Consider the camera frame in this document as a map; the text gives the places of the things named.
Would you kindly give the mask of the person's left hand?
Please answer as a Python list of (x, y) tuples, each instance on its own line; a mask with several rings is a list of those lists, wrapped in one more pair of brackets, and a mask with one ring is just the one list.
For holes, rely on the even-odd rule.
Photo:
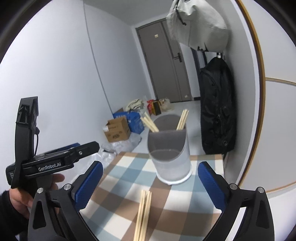
[[(63, 182), (65, 176), (63, 174), (53, 174), (52, 175), (52, 184), (50, 189), (57, 190), (57, 183)], [(25, 218), (29, 219), (30, 212), (29, 208), (32, 208), (33, 197), (26, 191), (22, 189), (9, 189), (10, 202), (17, 212), (22, 214)]]

